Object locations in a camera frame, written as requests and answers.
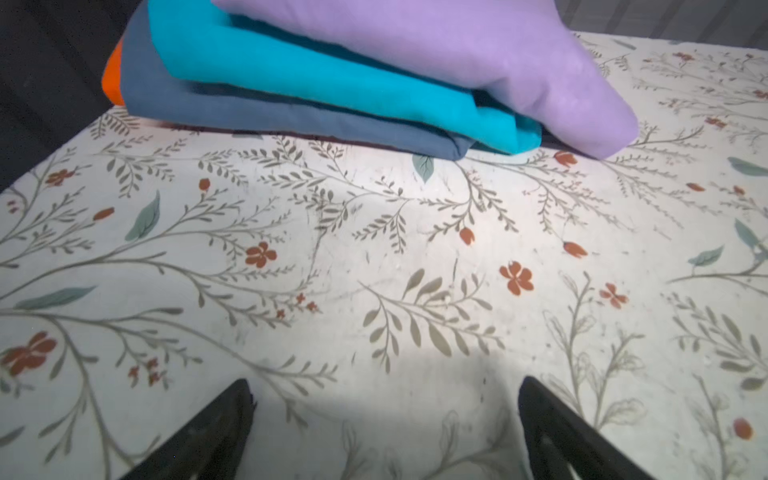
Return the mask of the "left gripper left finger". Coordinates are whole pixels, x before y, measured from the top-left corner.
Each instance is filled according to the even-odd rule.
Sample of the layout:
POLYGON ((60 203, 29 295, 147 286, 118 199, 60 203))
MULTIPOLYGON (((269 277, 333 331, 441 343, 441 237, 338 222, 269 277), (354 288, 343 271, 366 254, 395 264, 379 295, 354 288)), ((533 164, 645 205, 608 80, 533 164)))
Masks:
POLYGON ((253 425, 256 401, 238 379, 139 465, 126 479, 236 477, 253 425))

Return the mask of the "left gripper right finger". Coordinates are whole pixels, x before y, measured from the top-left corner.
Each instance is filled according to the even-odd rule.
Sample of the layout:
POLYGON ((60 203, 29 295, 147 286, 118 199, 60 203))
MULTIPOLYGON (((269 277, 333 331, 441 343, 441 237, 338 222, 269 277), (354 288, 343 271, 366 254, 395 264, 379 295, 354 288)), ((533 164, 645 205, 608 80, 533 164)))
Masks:
POLYGON ((538 379, 523 379, 518 408, 534 479, 652 479, 538 379))

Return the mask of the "purple t-shirt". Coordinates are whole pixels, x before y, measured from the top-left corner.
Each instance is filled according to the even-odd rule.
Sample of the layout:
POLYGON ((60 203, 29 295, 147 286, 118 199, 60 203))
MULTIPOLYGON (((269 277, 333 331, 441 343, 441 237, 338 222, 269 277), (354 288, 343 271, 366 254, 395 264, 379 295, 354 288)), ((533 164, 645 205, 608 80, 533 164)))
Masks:
POLYGON ((217 7, 402 70, 480 90, 607 159, 637 117, 552 1, 219 1, 217 7))

